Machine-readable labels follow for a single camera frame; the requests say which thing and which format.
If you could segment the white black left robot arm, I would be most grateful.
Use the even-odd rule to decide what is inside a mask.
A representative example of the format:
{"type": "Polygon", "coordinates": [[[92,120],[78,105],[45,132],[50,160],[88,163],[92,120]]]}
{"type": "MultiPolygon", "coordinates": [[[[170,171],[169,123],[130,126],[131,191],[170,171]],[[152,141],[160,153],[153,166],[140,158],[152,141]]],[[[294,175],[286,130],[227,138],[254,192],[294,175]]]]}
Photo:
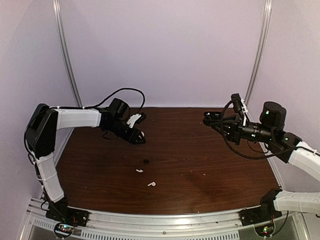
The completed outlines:
{"type": "Polygon", "coordinates": [[[107,107],[51,107],[40,103],[24,131],[24,144],[30,162],[49,201],[57,203],[65,197],[55,164],[56,136],[63,129],[100,128],[132,144],[146,143],[145,134],[136,127],[146,119],[137,113],[124,119],[129,105],[114,98],[107,107]]]}

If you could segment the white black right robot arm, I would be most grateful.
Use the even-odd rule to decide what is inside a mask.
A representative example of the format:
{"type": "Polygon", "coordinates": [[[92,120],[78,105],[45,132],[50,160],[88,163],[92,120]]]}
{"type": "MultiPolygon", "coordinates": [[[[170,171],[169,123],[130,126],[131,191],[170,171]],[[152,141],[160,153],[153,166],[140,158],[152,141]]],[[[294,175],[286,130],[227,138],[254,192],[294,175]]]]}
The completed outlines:
{"type": "MultiPolygon", "coordinates": [[[[284,131],[287,114],[284,107],[276,102],[266,101],[263,104],[259,122],[252,122],[247,119],[245,104],[241,99],[230,100],[228,104],[233,105],[234,115],[225,117],[225,110],[207,111],[203,114],[203,123],[221,134],[232,152],[248,160],[276,157],[319,180],[320,153],[300,137],[284,131]],[[268,151],[259,156],[245,155],[231,146],[231,143],[239,145],[241,140],[264,143],[268,151]]],[[[256,216],[259,220],[266,221],[276,211],[302,212],[318,216],[320,194],[275,190],[273,196],[257,208],[256,216]]]]}

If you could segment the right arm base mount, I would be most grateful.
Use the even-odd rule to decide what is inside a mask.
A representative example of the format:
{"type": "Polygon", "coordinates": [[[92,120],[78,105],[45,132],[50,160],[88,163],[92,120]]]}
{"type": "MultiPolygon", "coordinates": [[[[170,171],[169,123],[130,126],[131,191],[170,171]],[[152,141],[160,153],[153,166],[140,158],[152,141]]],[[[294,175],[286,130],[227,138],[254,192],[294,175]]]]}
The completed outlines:
{"type": "Polygon", "coordinates": [[[243,227],[253,225],[255,233],[261,238],[269,238],[276,232],[275,219],[280,211],[269,211],[266,207],[244,208],[238,212],[243,227]]]}

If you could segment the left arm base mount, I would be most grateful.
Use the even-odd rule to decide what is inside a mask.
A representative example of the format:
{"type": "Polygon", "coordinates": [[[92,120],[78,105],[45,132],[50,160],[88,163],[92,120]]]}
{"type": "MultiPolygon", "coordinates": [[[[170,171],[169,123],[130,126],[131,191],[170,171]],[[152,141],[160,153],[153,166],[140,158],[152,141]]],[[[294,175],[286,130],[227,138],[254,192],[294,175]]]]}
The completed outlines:
{"type": "Polygon", "coordinates": [[[56,221],[53,233],[59,239],[70,237],[77,227],[86,227],[89,218],[89,212],[86,210],[69,207],[66,210],[66,214],[62,215],[50,208],[45,214],[46,218],[56,221]]]}

